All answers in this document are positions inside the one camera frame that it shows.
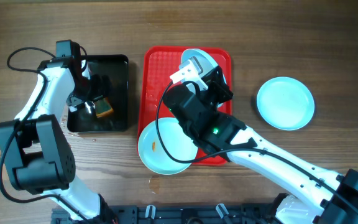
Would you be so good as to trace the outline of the orange green sponge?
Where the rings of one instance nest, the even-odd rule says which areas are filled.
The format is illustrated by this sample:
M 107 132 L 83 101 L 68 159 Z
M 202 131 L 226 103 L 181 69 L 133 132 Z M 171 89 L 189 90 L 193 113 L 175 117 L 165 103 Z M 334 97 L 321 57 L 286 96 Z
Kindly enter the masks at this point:
M 105 116 L 109 116 L 114 113 L 114 109 L 112 108 L 108 97 L 102 98 L 94 103 L 95 112 L 98 118 L 102 118 Z

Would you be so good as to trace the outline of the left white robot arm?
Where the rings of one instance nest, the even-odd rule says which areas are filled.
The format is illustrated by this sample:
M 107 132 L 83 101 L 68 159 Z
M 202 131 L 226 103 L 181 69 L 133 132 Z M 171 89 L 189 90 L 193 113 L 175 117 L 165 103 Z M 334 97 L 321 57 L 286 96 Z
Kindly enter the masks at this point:
M 0 123 L 0 191 L 15 203 L 50 198 L 78 223 L 117 223 L 117 215 L 100 194 L 77 176 L 75 158 L 59 125 L 71 97 L 84 101 L 90 78 L 82 46 L 56 43 L 56 52 L 33 73 L 37 84 L 24 108 Z

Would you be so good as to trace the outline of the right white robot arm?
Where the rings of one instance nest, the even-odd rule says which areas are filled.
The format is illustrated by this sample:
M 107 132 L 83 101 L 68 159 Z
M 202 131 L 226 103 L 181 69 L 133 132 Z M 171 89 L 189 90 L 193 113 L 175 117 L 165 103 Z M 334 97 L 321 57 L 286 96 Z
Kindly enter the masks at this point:
M 274 201 L 281 223 L 358 223 L 358 171 L 323 169 L 268 142 L 235 117 L 218 111 L 232 98 L 220 67 L 200 77 L 187 66 L 170 76 L 160 102 L 207 156 L 250 168 L 287 192 Z

